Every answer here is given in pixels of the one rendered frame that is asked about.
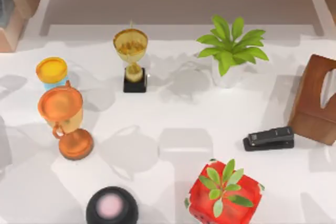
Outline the gold trophy on black base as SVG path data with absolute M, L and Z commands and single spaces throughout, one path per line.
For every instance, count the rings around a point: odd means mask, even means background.
M 124 68 L 124 93 L 145 93 L 147 90 L 146 69 L 139 65 L 148 47 L 147 35 L 133 27 L 123 29 L 113 38 L 113 46 L 118 56 L 127 63 Z

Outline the green plant in white pot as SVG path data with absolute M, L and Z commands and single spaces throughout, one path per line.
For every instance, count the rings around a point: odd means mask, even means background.
M 214 28 L 210 34 L 202 35 L 197 42 L 207 47 L 201 50 L 198 58 L 212 58 L 212 77 L 215 85 L 231 88 L 237 84 L 245 67 L 257 60 L 268 61 L 262 50 L 265 30 L 252 29 L 244 33 L 245 21 L 237 17 L 232 25 L 219 15 L 212 17 Z

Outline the black stapler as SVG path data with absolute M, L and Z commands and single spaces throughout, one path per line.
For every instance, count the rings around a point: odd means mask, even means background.
M 294 148 L 294 132 L 285 126 L 250 133 L 243 139 L 243 145 L 247 152 Z

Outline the green plant in red pot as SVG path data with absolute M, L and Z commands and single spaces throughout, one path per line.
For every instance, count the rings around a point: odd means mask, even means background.
M 204 166 L 188 196 L 185 208 L 201 224 L 249 224 L 265 187 L 235 169 L 235 160 L 216 159 Z

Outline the yellow and blue cup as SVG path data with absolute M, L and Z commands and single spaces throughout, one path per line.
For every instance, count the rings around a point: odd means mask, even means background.
M 36 66 L 36 75 L 46 91 L 65 86 L 68 78 L 67 63 L 59 57 L 48 57 Z

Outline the black round pot pink inside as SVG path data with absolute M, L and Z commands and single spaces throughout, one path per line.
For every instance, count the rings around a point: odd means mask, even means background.
M 137 224 L 138 204 L 125 189 L 117 186 L 97 191 L 86 207 L 87 224 Z

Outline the brown wooden tissue box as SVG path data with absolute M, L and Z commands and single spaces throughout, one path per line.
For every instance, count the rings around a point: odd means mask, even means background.
M 336 69 L 336 60 L 311 55 L 300 79 L 288 125 L 295 134 L 325 145 L 336 142 L 336 93 L 321 106 L 321 91 L 328 72 Z

